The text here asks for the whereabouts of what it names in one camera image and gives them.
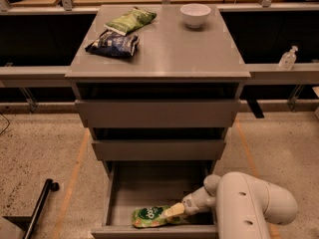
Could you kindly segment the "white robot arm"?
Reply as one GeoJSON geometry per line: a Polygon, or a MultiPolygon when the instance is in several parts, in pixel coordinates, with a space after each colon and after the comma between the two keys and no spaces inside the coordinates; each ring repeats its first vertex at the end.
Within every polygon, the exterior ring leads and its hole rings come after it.
{"type": "Polygon", "coordinates": [[[215,210],[219,239],[270,239],[267,224],[287,225],[298,213],[290,191],[242,172],[208,175],[203,187],[160,217],[192,216],[215,210]]]}

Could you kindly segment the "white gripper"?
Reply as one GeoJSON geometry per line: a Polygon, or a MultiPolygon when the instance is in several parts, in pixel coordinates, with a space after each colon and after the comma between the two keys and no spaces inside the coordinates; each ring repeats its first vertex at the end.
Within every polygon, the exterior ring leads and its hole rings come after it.
{"type": "Polygon", "coordinates": [[[216,205],[214,191],[207,191],[203,186],[200,189],[185,196],[181,202],[176,203],[162,212],[162,218],[171,218],[180,215],[192,216],[197,213],[210,212],[216,205]]]}

